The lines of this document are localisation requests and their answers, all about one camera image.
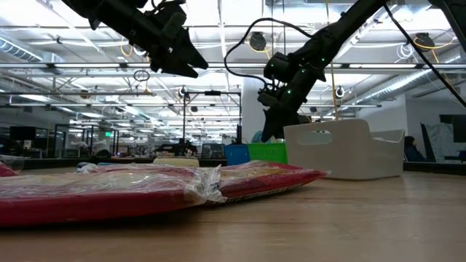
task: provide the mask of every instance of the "desk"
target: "desk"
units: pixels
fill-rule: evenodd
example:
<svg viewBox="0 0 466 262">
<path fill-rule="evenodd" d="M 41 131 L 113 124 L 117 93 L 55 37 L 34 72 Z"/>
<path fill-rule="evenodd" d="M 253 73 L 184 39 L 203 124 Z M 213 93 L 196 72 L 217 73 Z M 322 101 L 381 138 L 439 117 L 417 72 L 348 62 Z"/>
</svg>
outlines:
<svg viewBox="0 0 466 262">
<path fill-rule="evenodd" d="M 424 173 L 319 180 L 233 205 L 3 230 L 0 261 L 463 261 L 465 188 Z"/>
</svg>

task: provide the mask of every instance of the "blue bin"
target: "blue bin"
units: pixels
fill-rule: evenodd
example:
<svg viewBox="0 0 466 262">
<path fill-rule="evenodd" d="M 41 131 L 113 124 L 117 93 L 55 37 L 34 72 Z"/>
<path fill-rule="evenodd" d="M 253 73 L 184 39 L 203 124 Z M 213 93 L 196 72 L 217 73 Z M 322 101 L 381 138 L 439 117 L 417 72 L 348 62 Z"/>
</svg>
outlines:
<svg viewBox="0 0 466 262">
<path fill-rule="evenodd" d="M 227 165 L 244 164 L 250 161 L 248 145 L 225 146 Z"/>
</svg>

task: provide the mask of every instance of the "green basket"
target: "green basket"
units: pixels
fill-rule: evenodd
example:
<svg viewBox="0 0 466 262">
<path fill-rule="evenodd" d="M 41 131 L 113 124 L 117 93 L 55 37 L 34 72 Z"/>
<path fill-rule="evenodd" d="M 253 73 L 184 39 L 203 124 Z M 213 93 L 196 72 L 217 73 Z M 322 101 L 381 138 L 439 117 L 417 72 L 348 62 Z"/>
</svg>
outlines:
<svg viewBox="0 0 466 262">
<path fill-rule="evenodd" d="M 250 143 L 248 150 L 251 160 L 288 163 L 285 143 Z"/>
</svg>

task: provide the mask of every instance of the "table surface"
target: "table surface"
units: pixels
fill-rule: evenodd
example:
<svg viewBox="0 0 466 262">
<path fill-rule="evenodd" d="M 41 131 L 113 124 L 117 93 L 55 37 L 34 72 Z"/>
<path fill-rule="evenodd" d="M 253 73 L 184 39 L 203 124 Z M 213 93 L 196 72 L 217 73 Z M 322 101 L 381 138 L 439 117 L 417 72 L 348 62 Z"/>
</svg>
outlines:
<svg viewBox="0 0 466 262">
<path fill-rule="evenodd" d="M 0 261 L 465 261 L 465 190 L 464 177 L 425 173 L 319 180 L 224 206 L 3 229 Z"/>
</svg>

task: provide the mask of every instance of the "white pillar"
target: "white pillar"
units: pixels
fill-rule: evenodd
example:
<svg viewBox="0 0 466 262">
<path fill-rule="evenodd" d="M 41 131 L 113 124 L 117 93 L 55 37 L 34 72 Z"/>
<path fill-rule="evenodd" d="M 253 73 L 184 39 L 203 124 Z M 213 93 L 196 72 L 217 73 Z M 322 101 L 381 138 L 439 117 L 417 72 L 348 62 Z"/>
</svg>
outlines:
<svg viewBox="0 0 466 262">
<path fill-rule="evenodd" d="M 242 137 L 249 143 L 253 136 L 264 128 L 265 107 L 257 101 L 257 92 L 262 87 L 264 84 L 257 79 L 244 78 L 242 82 Z"/>
</svg>

